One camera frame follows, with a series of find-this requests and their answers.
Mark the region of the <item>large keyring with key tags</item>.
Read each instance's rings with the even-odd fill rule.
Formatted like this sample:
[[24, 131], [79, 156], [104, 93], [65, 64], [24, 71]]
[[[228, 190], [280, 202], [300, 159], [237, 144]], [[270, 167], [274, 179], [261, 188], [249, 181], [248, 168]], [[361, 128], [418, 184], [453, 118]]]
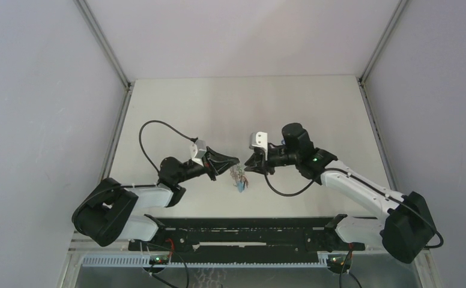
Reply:
[[249, 181], [246, 177], [246, 173], [242, 165], [236, 164], [230, 168], [230, 176], [234, 181], [234, 186], [239, 193], [244, 192], [248, 189]]

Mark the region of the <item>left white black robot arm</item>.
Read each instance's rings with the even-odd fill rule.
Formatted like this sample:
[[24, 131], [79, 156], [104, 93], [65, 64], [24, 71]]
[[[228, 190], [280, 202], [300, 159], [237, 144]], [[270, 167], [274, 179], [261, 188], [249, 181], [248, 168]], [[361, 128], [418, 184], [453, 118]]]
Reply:
[[133, 211], [173, 207], [186, 192], [182, 182], [202, 175], [215, 181], [239, 162], [236, 157], [206, 147], [186, 162], [175, 157], [162, 160], [156, 184], [123, 185], [113, 178], [103, 179], [76, 208], [71, 222], [79, 233], [101, 247], [117, 240], [140, 240], [150, 249], [159, 250], [166, 242], [160, 223], [151, 216], [134, 215]]

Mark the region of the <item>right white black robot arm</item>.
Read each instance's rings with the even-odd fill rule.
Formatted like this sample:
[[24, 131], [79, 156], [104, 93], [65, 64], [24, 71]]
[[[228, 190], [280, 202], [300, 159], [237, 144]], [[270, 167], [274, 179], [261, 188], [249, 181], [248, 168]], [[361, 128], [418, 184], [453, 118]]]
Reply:
[[396, 260], [411, 263], [422, 250], [443, 246], [444, 238], [421, 194], [391, 190], [353, 171], [336, 155], [314, 146], [300, 123], [285, 125], [282, 136], [283, 143], [274, 145], [266, 132], [252, 133], [249, 148], [253, 154], [245, 162], [245, 170], [266, 178], [277, 167], [294, 166], [311, 184], [340, 192], [374, 216], [341, 216], [325, 233], [330, 248], [340, 250], [347, 243], [361, 243], [383, 248]]

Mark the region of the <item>left circuit board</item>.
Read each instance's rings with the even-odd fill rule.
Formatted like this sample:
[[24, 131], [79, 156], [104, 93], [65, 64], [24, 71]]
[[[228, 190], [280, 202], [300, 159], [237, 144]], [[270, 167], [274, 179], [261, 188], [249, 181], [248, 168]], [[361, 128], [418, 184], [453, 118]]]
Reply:
[[170, 262], [171, 258], [167, 255], [165, 256], [151, 256], [149, 260], [149, 265], [167, 265]]

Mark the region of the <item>circuit board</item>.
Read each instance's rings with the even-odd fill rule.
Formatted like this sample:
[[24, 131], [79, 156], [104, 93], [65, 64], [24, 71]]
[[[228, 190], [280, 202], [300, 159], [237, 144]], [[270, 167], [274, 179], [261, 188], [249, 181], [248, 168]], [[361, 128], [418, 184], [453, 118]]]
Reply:
[[343, 274], [347, 272], [351, 267], [351, 261], [345, 258], [345, 256], [331, 256], [327, 259], [327, 269], [334, 274]]
[[170, 262], [171, 258], [167, 255], [165, 256], [151, 256], [149, 260], [149, 265], [167, 265]]

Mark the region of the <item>right circuit board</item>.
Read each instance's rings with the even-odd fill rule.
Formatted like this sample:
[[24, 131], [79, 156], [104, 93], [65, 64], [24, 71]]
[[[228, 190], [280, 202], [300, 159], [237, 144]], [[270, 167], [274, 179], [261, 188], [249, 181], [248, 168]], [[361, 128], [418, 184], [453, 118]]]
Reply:
[[327, 259], [327, 269], [334, 274], [343, 274], [347, 272], [351, 267], [351, 261], [345, 258], [345, 256], [331, 256]]

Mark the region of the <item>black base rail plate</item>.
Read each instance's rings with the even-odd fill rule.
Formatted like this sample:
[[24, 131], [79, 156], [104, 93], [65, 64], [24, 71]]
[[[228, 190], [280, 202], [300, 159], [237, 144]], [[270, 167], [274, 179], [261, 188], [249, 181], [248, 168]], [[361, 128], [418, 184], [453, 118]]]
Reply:
[[159, 218], [155, 237], [143, 244], [129, 243], [129, 251], [170, 248], [176, 258], [218, 262], [300, 262], [316, 260], [318, 253], [365, 250], [348, 244], [332, 228], [339, 217], [297, 218]]

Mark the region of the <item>left aluminium frame post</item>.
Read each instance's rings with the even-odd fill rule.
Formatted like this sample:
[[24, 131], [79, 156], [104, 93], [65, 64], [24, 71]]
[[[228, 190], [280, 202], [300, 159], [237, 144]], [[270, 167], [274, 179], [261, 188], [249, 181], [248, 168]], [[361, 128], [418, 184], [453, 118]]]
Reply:
[[118, 147], [118, 141], [120, 139], [120, 134], [122, 126], [126, 117], [127, 108], [132, 96], [132, 84], [129, 81], [124, 69], [122, 68], [116, 53], [114, 52], [112, 46], [110, 45], [109, 40], [107, 39], [106, 34], [104, 33], [99, 21], [97, 20], [92, 7], [85, 0], [76, 0], [73, 1], [77, 10], [82, 15], [85, 23], [87, 24], [91, 35], [94, 37], [97, 42], [100, 50], [103, 52], [105, 59], [115, 72], [116, 77], [121, 83], [122, 86], [122, 95], [120, 106], [117, 109], [116, 118], [113, 126], [112, 136], [109, 141], [107, 148], [106, 156], [104, 158], [103, 168], [101, 170], [101, 179], [107, 178], [110, 175], [113, 165], [113, 159]]

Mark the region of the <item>aluminium frame post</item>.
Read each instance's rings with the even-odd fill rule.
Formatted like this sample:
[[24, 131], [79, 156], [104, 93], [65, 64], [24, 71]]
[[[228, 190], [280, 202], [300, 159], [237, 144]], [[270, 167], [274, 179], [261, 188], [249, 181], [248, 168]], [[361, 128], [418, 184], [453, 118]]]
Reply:
[[103, 52], [105, 59], [115, 72], [116, 77], [121, 83], [122, 86], [122, 95], [120, 106], [117, 109], [116, 118], [113, 126], [112, 136], [109, 141], [107, 148], [106, 156], [104, 158], [103, 168], [101, 170], [101, 179], [107, 178], [110, 175], [113, 165], [113, 159], [118, 147], [118, 141], [120, 139], [120, 134], [122, 126], [126, 117], [127, 108], [132, 96], [132, 84], [129, 81], [124, 69], [122, 68], [116, 53], [114, 52], [112, 46], [110, 45], [109, 40], [107, 39], [106, 34], [104, 33], [99, 21], [97, 20], [92, 7], [85, 0], [76, 0], [73, 1], [77, 10], [82, 15], [85, 23], [87, 24], [91, 35], [94, 37], [97, 42], [100, 50]]
[[410, 3], [411, 1], [409, 0], [398, 1], [386, 27], [383, 30], [383, 33], [380, 36], [380, 39], [377, 42], [377, 45], [374, 48], [374, 51], [371, 53], [369, 57], [369, 60], [362, 74], [360, 75], [360, 77], [357, 78], [357, 84], [358, 84], [360, 93], [362, 95], [362, 100], [363, 100], [363, 103], [366, 109], [366, 113], [369, 118], [369, 123], [371, 125], [372, 132], [375, 137], [378, 152], [380, 153], [381, 162], [383, 164], [383, 168], [386, 173], [389, 187], [394, 190], [398, 188], [398, 185], [396, 183], [396, 177], [394, 175], [393, 169], [390, 164], [389, 155], [387, 153], [383, 135], [382, 135], [381, 128], [380, 128], [380, 122], [379, 120], [377, 120], [376, 111], [372, 105], [371, 97], [369, 96], [368, 81], [378, 60], [383, 55], [386, 46], [388, 45], [396, 27], [401, 21], [401, 18]]

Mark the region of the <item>right aluminium frame post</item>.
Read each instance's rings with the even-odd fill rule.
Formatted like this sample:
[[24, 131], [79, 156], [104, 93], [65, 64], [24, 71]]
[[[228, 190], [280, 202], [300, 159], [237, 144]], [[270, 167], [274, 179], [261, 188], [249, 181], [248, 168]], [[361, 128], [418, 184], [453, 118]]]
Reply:
[[401, 21], [401, 18], [410, 3], [411, 1], [409, 0], [398, 1], [386, 27], [383, 30], [383, 33], [380, 36], [380, 39], [377, 42], [377, 45], [374, 48], [374, 51], [371, 53], [369, 57], [369, 60], [362, 74], [360, 75], [360, 77], [357, 78], [357, 84], [358, 84], [360, 93], [362, 95], [362, 100], [363, 100], [363, 103], [366, 109], [366, 113], [369, 118], [369, 123], [371, 125], [372, 132], [375, 137], [378, 152], [380, 153], [381, 162], [383, 164], [383, 168], [386, 173], [389, 187], [394, 190], [398, 188], [398, 185], [396, 183], [396, 177], [394, 175], [393, 169], [390, 164], [389, 155], [387, 153], [383, 135], [382, 135], [381, 128], [380, 128], [380, 122], [379, 120], [377, 120], [376, 111], [372, 105], [371, 97], [369, 96], [368, 81], [378, 60], [383, 55], [386, 46], [388, 45], [396, 27]]

